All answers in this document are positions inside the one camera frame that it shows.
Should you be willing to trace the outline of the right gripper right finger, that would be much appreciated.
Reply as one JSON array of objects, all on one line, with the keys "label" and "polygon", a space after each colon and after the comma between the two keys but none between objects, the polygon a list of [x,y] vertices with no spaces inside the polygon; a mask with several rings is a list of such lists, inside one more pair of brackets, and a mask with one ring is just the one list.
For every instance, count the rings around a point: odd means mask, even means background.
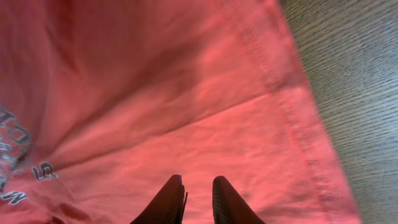
[{"label": "right gripper right finger", "polygon": [[212,186],[215,224],[265,224],[224,176],[217,176]]}]

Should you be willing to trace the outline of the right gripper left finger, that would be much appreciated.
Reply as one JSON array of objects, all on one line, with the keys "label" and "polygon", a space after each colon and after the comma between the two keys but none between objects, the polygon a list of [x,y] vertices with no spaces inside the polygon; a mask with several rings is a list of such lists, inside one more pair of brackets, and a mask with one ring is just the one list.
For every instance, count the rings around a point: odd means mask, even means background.
[{"label": "right gripper left finger", "polygon": [[172,175],[131,224],[182,224],[187,193],[181,175]]}]

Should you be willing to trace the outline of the red soccer t-shirt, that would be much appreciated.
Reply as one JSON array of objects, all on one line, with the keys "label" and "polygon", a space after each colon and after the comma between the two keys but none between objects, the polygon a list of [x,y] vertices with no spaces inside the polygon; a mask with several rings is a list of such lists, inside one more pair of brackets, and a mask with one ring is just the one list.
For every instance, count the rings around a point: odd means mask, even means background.
[{"label": "red soccer t-shirt", "polygon": [[172,175],[360,223],[279,1],[2,1],[1,222],[130,223]]}]

